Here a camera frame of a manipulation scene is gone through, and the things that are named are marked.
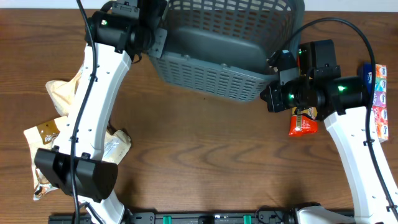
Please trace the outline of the grey plastic mesh basket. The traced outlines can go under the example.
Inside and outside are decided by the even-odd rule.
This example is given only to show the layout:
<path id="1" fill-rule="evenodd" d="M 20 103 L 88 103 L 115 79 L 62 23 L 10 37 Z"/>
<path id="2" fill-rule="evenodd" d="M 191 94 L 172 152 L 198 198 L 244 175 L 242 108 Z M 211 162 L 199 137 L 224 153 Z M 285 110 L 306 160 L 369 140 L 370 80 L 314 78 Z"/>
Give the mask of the grey plastic mesh basket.
<path id="1" fill-rule="evenodd" d="M 303 0 L 169 1 L 162 55 L 149 59 L 166 83 L 252 101 L 279 78 L 271 55 L 297 54 L 304 12 Z"/>

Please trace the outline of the orange San Remo spaghetti pack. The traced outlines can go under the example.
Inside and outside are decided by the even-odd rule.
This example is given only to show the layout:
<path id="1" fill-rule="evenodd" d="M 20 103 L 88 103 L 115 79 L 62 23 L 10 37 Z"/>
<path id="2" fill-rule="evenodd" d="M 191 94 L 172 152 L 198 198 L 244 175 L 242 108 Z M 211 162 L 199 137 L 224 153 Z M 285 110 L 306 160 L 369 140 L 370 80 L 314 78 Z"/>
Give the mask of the orange San Remo spaghetti pack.
<path id="1" fill-rule="evenodd" d="M 292 108 L 289 136 L 303 136 L 318 132 L 318 122 L 316 121 L 316 108 L 301 110 L 298 107 Z"/>

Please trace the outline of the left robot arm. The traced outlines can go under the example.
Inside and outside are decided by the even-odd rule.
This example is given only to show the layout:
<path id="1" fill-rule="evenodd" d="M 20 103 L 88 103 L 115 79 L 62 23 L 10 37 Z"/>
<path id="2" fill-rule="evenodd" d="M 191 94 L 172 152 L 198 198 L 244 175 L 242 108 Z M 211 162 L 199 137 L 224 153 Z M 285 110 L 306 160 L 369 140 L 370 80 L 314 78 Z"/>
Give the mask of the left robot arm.
<path id="1" fill-rule="evenodd" d="M 50 184 L 73 198 L 72 222 L 85 207 L 93 223 L 131 223 L 114 191 L 118 166 L 105 162 L 104 139 L 114 101 L 132 65 L 143 54 L 160 57 L 166 31 L 159 27 L 167 1 L 108 1 L 84 16 L 85 57 L 75 100 L 51 149 L 34 163 Z"/>

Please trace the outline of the beige pouch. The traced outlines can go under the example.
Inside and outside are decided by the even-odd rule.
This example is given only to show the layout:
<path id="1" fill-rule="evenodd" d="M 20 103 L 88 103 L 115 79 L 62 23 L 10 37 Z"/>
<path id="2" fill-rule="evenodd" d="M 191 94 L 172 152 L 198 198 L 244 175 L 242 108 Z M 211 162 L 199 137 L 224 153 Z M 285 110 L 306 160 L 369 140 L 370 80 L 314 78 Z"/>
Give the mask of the beige pouch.
<path id="1" fill-rule="evenodd" d="M 79 86 L 83 67 L 70 81 L 51 80 L 45 84 L 46 90 L 60 116 L 68 116 L 71 105 L 75 100 L 75 94 Z"/>

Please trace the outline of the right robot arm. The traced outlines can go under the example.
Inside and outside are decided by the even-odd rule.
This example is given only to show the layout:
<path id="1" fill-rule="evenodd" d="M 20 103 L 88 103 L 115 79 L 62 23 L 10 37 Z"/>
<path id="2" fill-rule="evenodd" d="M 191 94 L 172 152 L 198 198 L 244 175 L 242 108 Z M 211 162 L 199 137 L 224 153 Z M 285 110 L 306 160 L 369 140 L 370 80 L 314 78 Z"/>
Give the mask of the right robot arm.
<path id="1" fill-rule="evenodd" d="M 278 74 L 260 94 L 273 113 L 315 108 L 332 137 L 348 179 L 354 212 L 343 215 L 319 203 L 298 205 L 284 223 L 397 223 L 397 186 L 368 118 L 369 93 L 358 76 L 342 77 L 332 40 L 278 50 L 268 59 Z"/>

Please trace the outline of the Kleenex tissue multipack box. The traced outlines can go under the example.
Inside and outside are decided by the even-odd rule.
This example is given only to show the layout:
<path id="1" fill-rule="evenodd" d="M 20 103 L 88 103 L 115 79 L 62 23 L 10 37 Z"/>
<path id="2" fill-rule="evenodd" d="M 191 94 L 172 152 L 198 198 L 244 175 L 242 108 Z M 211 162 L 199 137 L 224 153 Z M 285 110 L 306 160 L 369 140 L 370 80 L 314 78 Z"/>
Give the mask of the Kleenex tissue multipack box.
<path id="1" fill-rule="evenodd" d="M 385 65 L 376 64 L 376 82 L 371 85 L 372 68 L 370 63 L 365 63 L 358 72 L 359 76 L 363 79 L 368 91 L 371 91 L 373 86 L 375 89 L 373 99 L 373 111 L 375 115 L 375 125 L 377 135 L 380 142 L 389 139 L 388 118 L 386 107 L 387 96 L 387 67 Z"/>

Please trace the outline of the kraft paper zip pouch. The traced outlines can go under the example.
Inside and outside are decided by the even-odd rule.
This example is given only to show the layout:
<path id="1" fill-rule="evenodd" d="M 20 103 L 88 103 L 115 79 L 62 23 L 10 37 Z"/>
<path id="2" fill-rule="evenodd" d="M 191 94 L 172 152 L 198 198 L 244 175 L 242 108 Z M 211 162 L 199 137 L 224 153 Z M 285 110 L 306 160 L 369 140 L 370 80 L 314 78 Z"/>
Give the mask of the kraft paper zip pouch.
<path id="1" fill-rule="evenodd" d="M 104 138 L 104 153 L 102 160 L 119 164 L 132 146 L 131 138 L 123 130 L 116 130 L 110 124 Z"/>

